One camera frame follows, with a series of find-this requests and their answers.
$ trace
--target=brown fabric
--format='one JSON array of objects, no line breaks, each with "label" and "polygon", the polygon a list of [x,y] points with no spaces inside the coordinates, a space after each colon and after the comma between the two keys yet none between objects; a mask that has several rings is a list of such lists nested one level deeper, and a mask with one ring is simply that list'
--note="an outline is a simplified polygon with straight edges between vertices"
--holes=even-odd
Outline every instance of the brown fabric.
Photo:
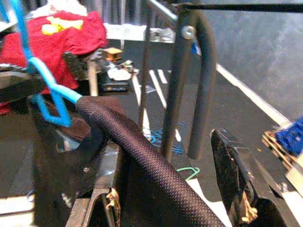
[{"label": "brown fabric", "polygon": [[[90,96],[88,97],[88,99],[125,115],[121,107],[120,101],[116,97]],[[46,101],[46,105],[52,115],[58,116],[56,106],[52,102]],[[70,137],[71,139],[76,141],[81,141],[88,133],[90,133],[90,126],[86,123],[86,121],[83,118],[78,116],[76,112],[70,112],[70,115],[72,121],[71,127],[66,128],[63,126],[58,126],[58,129],[62,131],[64,134],[66,134],[68,137]]]}]

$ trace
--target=metal bolt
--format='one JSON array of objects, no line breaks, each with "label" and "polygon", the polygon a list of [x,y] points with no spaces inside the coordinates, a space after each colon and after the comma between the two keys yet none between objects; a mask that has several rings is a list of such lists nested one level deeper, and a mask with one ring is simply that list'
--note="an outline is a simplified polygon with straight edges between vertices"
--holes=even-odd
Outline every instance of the metal bolt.
[{"label": "metal bolt", "polygon": [[196,29],[192,26],[184,26],[182,28],[182,37],[185,39],[193,39],[196,35]]}]

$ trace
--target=red towel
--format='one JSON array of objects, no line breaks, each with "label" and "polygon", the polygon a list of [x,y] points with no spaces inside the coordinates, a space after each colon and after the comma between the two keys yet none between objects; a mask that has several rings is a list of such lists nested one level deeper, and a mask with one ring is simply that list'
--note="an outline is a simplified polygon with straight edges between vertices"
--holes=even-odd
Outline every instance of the red towel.
[{"label": "red towel", "polygon": [[[65,20],[83,20],[81,30],[68,28],[53,35],[42,34],[42,25],[50,24],[46,17],[38,17],[27,22],[30,47],[33,55],[43,61],[52,72],[58,84],[71,89],[78,87],[78,83],[68,70],[62,59],[64,52],[71,52],[76,55],[93,52],[97,48],[105,47],[106,29],[97,12],[91,12],[87,17],[60,11],[53,15]],[[4,47],[0,54],[1,63],[16,64],[26,67],[20,34],[9,34],[4,39]]]}]

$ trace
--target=black fabric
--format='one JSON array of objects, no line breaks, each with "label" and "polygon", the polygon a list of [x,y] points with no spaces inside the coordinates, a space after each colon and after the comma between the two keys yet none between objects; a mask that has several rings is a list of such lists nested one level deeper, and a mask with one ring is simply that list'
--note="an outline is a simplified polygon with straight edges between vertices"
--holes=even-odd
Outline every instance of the black fabric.
[{"label": "black fabric", "polygon": [[135,122],[98,105],[88,96],[80,98],[76,108],[90,126],[100,127],[138,162],[151,179],[166,192],[191,226],[223,226],[174,167],[141,134]]}]

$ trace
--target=dark floor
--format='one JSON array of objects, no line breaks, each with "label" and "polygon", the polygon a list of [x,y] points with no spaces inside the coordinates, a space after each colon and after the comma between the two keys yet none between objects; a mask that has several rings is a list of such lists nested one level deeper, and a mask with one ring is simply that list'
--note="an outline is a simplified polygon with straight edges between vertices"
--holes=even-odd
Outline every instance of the dark floor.
[{"label": "dark floor", "polygon": [[[119,41],[110,41],[110,46],[119,47]],[[164,96],[167,95],[167,85],[162,84],[157,69],[162,69],[167,79],[170,69],[172,45],[152,43],[150,69],[155,70]],[[143,42],[125,42],[125,60],[130,59],[135,67],[141,69]],[[186,135],[183,145],[187,149],[191,129],[191,119],[194,111],[196,97],[197,65],[199,56],[191,56],[190,71],[184,88],[181,103],[180,122],[186,122]],[[151,78],[148,85],[154,87]],[[123,108],[128,116],[137,121],[138,106],[134,92],[119,94]],[[150,128],[162,128],[165,109],[161,104],[156,91],[147,94],[147,113]],[[28,114],[12,111],[0,117],[0,197],[26,194],[31,188],[30,180],[30,152],[33,127]],[[273,156],[261,142],[262,133],[272,129],[276,124],[255,106],[237,87],[231,85],[219,73],[217,74],[214,103],[209,131],[213,128],[227,128],[239,140],[246,144],[260,163],[269,171],[277,183],[287,182],[284,174],[286,169],[281,162]],[[201,160],[192,160],[192,165],[201,169],[198,175],[199,182],[206,198],[210,201],[220,200],[219,190],[216,185],[213,155],[210,147],[210,137],[203,139],[203,157]]]}]

